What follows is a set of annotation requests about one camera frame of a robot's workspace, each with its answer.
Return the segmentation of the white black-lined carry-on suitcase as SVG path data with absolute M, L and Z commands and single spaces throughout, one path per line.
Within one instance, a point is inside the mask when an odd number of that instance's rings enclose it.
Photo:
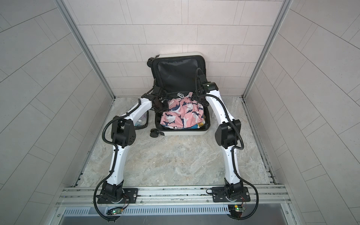
M 154 78 L 155 92 L 159 94 L 162 102 L 179 98 L 178 94 L 187 96 L 195 92 L 196 70 L 200 68 L 206 74 L 206 62 L 200 52 L 161 54 L 151 57 L 147 61 Z M 155 113 L 155 126 L 163 136 L 202 136 L 210 126 L 210 114 L 204 108 L 205 125 L 198 129 L 171 129 L 160 124 L 161 112 Z

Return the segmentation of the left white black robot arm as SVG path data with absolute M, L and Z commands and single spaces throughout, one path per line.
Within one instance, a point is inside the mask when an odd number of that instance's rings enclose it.
M 122 116 L 115 116 L 102 131 L 102 140 L 113 146 L 109 174 L 97 185 L 94 203 L 120 203 L 125 201 L 123 191 L 124 167 L 130 146 L 136 140 L 135 124 L 149 110 L 165 110 L 161 98 L 163 90 L 153 87 L 138 99 L 137 105 Z

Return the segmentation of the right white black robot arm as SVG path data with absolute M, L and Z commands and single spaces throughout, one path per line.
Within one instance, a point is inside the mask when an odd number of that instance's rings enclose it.
M 239 174 L 237 163 L 237 151 L 245 148 L 241 137 L 241 122 L 236 120 L 228 111 L 224 104 L 217 85 L 209 82 L 201 68 L 195 72 L 195 100 L 210 106 L 218 121 L 218 128 L 215 132 L 215 140 L 221 147 L 225 162 L 225 184 L 221 191 L 212 190 L 216 196 L 221 194 L 227 201 L 241 201 L 240 205 L 234 205 L 230 209 L 230 218 L 235 220 L 246 220 L 254 215 L 259 205 L 259 194 L 256 187 L 249 181 L 242 178 Z M 244 186 L 249 185 L 256 194 L 254 209 L 247 215 L 244 214 L 245 204 L 250 201 L 248 189 Z

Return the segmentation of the yellow blue print shorts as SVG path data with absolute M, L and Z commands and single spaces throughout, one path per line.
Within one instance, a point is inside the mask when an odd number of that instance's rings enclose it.
M 198 123 L 191 127 L 191 129 L 200 129 L 202 126 L 205 125 L 205 122 Z

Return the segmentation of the pink shark print shorts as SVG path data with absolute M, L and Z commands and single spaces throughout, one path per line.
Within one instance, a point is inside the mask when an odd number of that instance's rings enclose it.
M 190 92 L 185 97 L 169 100 L 169 109 L 162 113 L 160 125 L 169 129 L 191 129 L 198 123 L 206 123 L 204 107 L 192 96 L 193 92 Z

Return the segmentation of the clear black-trimmed toiletry bag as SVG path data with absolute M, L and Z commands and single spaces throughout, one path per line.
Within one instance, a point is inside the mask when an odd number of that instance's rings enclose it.
M 135 130 L 141 130 L 148 127 L 149 124 L 149 112 L 144 113 L 135 124 Z

